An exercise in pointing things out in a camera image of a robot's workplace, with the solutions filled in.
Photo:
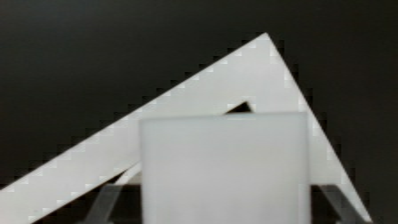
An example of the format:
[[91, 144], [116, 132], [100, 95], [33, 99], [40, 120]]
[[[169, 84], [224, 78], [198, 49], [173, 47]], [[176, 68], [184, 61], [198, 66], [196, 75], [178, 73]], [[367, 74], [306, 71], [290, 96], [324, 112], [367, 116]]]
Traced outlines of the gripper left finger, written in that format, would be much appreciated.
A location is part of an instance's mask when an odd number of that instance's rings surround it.
[[143, 224], [141, 186], [107, 184], [82, 224]]

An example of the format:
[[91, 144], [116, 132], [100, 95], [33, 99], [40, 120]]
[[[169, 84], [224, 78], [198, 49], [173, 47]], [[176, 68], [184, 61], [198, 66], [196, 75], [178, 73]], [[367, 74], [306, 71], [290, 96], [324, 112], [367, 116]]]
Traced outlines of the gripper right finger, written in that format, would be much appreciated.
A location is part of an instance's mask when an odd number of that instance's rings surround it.
[[372, 224], [336, 185], [312, 186], [312, 224]]

